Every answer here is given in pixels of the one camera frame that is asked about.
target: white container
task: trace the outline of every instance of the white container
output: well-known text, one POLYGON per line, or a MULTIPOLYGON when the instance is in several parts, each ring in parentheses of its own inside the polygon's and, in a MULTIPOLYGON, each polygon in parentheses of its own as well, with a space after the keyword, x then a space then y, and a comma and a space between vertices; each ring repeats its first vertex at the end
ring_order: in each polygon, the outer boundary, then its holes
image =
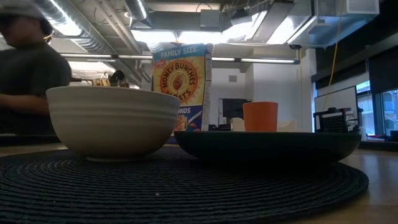
POLYGON ((103 86, 52 88, 47 99, 61 142, 94 161, 130 160, 160 149, 180 107, 174 96, 103 86))

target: cereal box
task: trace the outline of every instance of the cereal box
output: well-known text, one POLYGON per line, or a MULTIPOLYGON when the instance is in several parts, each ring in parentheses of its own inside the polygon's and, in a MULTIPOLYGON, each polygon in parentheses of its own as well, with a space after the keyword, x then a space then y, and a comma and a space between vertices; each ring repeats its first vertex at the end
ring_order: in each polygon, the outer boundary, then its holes
MULTIPOLYGON (((154 54, 154 91, 181 100, 174 131, 207 131, 212 45, 184 45, 154 54)), ((174 137, 169 143, 176 143, 174 137)))

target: round black placemat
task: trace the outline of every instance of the round black placemat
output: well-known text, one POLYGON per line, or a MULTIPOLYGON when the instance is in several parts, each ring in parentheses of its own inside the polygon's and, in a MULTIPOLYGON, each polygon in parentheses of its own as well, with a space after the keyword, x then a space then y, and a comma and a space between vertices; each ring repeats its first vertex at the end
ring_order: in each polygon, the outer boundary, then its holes
POLYGON ((269 222, 341 205, 368 187, 364 173, 340 163, 226 166, 177 148, 127 163, 89 162, 70 151, 3 157, 0 223, 269 222))

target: black shallow dish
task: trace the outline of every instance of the black shallow dish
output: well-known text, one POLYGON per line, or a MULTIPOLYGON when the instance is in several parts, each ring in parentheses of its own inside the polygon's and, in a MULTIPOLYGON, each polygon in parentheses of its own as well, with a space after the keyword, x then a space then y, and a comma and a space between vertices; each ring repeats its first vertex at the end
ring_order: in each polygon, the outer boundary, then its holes
POLYGON ((180 147, 198 159, 336 162, 361 142, 360 134, 176 131, 180 147))

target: whiteboard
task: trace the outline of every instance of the whiteboard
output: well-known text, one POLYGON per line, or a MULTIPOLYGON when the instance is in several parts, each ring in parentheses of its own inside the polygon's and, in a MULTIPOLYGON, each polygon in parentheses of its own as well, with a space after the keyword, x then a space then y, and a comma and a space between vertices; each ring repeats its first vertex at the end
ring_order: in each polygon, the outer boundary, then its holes
POLYGON ((354 119, 358 119, 358 103, 356 99, 356 86, 346 88, 344 90, 329 93, 326 100, 325 109, 323 104, 325 103, 326 95, 315 98, 315 112, 327 111, 328 108, 351 108, 349 114, 352 113, 354 119))

